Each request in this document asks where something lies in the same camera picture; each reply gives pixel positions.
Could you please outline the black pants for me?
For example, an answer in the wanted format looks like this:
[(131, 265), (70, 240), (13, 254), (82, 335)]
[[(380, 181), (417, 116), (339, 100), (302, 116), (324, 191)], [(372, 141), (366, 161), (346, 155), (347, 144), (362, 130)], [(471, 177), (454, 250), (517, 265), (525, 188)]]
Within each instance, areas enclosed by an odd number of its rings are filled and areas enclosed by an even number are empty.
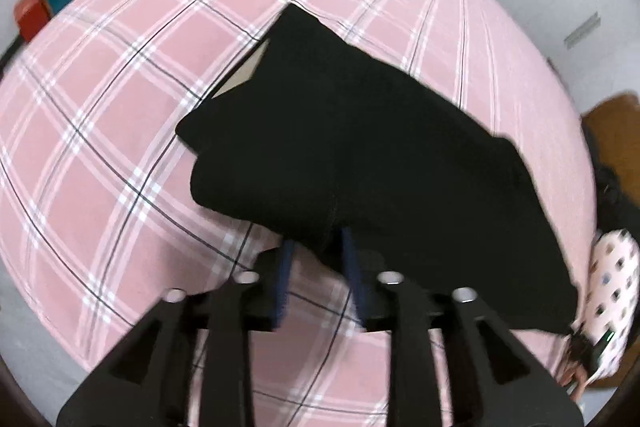
[(562, 334), (578, 291), (513, 143), (288, 5), (245, 82), (177, 124), (198, 205), (293, 239), (334, 271), (475, 289), (512, 329)]

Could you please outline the pink plaid bed sheet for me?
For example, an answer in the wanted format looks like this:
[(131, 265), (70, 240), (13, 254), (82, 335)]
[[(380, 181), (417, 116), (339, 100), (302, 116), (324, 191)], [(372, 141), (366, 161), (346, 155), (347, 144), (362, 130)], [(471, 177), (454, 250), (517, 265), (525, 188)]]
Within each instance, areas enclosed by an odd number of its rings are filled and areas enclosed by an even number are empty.
[(48, 421), (162, 291), (206, 291), (276, 243), (194, 204), (174, 129), (291, 1), (508, 136), (587, 282), (580, 118), (497, 1), (75, 0), (1, 83), (1, 352)]

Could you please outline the heart print white pillow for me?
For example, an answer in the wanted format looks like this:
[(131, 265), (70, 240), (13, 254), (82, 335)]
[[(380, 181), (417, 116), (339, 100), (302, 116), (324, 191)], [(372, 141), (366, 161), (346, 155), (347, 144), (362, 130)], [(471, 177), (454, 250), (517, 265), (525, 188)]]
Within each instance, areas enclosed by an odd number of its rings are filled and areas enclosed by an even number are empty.
[(582, 333), (592, 346), (588, 381), (613, 376), (631, 336), (639, 301), (639, 246), (627, 230), (604, 233), (593, 245)]

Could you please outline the black jacket on bed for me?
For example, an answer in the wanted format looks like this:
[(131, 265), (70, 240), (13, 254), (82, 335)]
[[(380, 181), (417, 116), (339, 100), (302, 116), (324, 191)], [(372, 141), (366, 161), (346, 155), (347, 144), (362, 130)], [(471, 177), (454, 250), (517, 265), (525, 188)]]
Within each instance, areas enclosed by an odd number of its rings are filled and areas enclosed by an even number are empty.
[(613, 168), (600, 161), (596, 137), (585, 121), (582, 134), (586, 140), (596, 184), (597, 229), (602, 233), (625, 231), (639, 243), (639, 207), (622, 189)]

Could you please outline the brown wooden headboard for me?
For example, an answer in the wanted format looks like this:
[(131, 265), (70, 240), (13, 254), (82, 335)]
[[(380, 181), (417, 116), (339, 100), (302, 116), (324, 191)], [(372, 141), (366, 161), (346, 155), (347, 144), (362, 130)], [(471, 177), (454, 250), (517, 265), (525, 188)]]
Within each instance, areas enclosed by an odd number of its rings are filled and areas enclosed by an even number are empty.
[(639, 95), (624, 91), (607, 98), (582, 120), (596, 139), (602, 164), (612, 168), (623, 191), (639, 204), (640, 181)]

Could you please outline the red gift bag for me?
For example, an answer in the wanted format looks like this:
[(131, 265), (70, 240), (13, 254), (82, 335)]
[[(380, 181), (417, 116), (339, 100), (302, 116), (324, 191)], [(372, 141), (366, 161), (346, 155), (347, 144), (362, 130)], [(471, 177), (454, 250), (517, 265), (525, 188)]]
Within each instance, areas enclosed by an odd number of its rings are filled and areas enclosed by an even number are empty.
[(18, 0), (13, 13), (20, 35), (26, 42), (32, 41), (50, 20), (41, 0)]

